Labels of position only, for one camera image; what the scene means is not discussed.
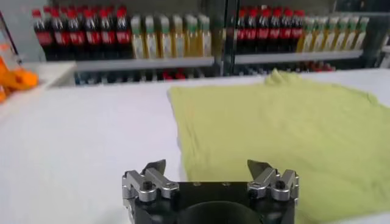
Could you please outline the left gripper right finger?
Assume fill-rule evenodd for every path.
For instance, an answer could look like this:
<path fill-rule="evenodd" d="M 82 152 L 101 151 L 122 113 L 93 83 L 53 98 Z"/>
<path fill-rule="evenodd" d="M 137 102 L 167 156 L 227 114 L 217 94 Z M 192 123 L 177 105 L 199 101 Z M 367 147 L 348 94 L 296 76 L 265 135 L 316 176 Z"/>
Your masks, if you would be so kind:
<path fill-rule="evenodd" d="M 253 177 L 248 182 L 247 191 L 252 198 L 271 197 L 276 201 L 294 200 L 299 198 L 299 175 L 296 171 L 286 169 L 280 173 L 269 163 L 247 160 L 247 166 Z"/>

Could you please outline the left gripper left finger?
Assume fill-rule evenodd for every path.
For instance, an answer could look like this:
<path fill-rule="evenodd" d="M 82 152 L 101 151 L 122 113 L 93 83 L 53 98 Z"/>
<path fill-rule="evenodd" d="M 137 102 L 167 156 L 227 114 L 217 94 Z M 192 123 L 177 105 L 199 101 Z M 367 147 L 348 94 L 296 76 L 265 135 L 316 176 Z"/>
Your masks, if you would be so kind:
<path fill-rule="evenodd" d="M 125 171 L 122 176 L 122 202 L 129 209 L 131 201 L 139 199 L 150 203 L 160 195 L 165 199 L 173 199 L 180 191 L 179 183 L 164 176 L 166 160 L 161 159 L 147 163 L 139 173 L 136 170 Z"/>

